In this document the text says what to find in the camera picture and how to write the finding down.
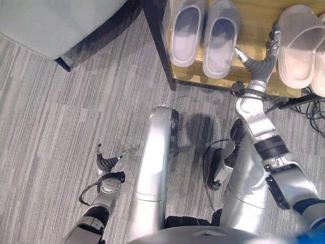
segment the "slipper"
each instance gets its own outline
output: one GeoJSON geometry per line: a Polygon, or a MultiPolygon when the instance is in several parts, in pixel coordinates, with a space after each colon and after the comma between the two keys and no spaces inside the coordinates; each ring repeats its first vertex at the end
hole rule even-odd
{"type": "Polygon", "coordinates": [[[200,44],[207,0],[180,0],[174,5],[170,60],[179,67],[195,61],[200,44]]]}
{"type": "MultiPolygon", "coordinates": [[[[319,19],[325,25],[325,14],[322,14],[319,19]]],[[[325,36],[316,50],[315,74],[311,87],[317,95],[325,97],[325,36]]]]}
{"type": "Polygon", "coordinates": [[[307,87],[314,77],[316,48],[325,35],[325,25],[305,5],[285,9],[279,24],[278,70],[281,80],[291,88],[307,87]]]}
{"type": "Polygon", "coordinates": [[[204,37],[203,71],[208,77],[221,79],[229,73],[239,27],[239,11],[230,1],[212,4],[204,37]]]}

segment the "slide sandal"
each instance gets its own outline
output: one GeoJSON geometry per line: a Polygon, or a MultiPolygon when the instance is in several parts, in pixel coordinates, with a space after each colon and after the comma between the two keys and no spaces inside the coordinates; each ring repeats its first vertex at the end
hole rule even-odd
{"type": "MultiPolygon", "coordinates": [[[[319,19],[325,25],[325,14],[322,14],[319,19]]],[[[315,74],[311,87],[317,95],[325,97],[325,36],[323,42],[316,49],[315,59],[315,74]]]]}
{"type": "Polygon", "coordinates": [[[195,61],[207,7],[206,0],[180,0],[174,3],[170,60],[179,67],[195,61]]]}
{"type": "Polygon", "coordinates": [[[230,1],[217,0],[212,4],[204,37],[203,71],[206,76],[213,79],[227,76],[239,27],[239,11],[230,1]]]}
{"type": "Polygon", "coordinates": [[[278,71],[284,84],[307,87],[313,80],[316,48],[325,35],[325,25],[305,5],[285,9],[279,19],[281,46],[278,71]]]}

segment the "gray striped carpet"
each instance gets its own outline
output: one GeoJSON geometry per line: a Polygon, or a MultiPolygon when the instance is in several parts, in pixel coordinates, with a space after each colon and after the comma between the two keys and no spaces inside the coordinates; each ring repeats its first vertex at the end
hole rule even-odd
{"type": "MultiPolygon", "coordinates": [[[[124,243],[147,117],[160,103],[181,114],[167,215],[211,220],[202,155],[211,142],[228,137],[236,99],[186,83],[170,91],[142,12],[112,31],[117,37],[102,30],[67,54],[71,73],[0,38],[0,243],[58,243],[67,234],[86,210],[78,195],[96,179],[98,142],[105,157],[128,150],[115,168],[125,171],[126,181],[105,232],[107,243],[124,243]]],[[[270,118],[325,198],[325,140],[302,115],[276,110],[270,118]]],[[[216,208],[223,190],[211,192],[216,208]]],[[[296,230],[292,214],[270,195],[262,234],[296,230]]]]}

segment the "wooden shelf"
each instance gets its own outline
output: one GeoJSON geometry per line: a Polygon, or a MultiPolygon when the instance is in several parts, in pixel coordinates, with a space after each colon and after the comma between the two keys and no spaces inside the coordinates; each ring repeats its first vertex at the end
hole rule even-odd
{"type": "MultiPolygon", "coordinates": [[[[323,0],[232,0],[241,15],[240,33],[237,45],[249,56],[256,59],[263,59],[266,53],[265,42],[269,40],[269,32],[275,19],[279,19],[281,12],[293,4],[305,4],[309,6],[318,16],[325,12],[323,0]]],[[[167,32],[167,45],[170,43],[171,23],[167,32]]],[[[233,58],[230,73],[224,79],[211,79],[207,77],[202,68],[203,45],[199,47],[196,61],[187,68],[172,65],[172,74],[175,79],[183,81],[203,83],[213,86],[230,88],[233,83],[240,80],[245,85],[250,81],[250,74],[244,66],[233,58]]],[[[282,83],[275,70],[268,83],[266,93],[281,97],[300,97],[301,89],[292,89],[282,83]]]]}

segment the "shelf leg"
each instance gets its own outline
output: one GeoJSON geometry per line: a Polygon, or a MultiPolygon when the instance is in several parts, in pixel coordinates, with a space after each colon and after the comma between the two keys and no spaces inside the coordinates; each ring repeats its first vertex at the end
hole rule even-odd
{"type": "Polygon", "coordinates": [[[160,9],[161,4],[158,4],[157,0],[141,0],[141,5],[150,28],[152,38],[156,45],[169,87],[171,90],[176,90],[176,83],[171,72],[172,67],[169,62],[168,50],[164,42],[165,35],[164,28],[162,26],[163,24],[161,22],[162,17],[158,15],[158,13],[163,13],[164,11],[160,9]]]}

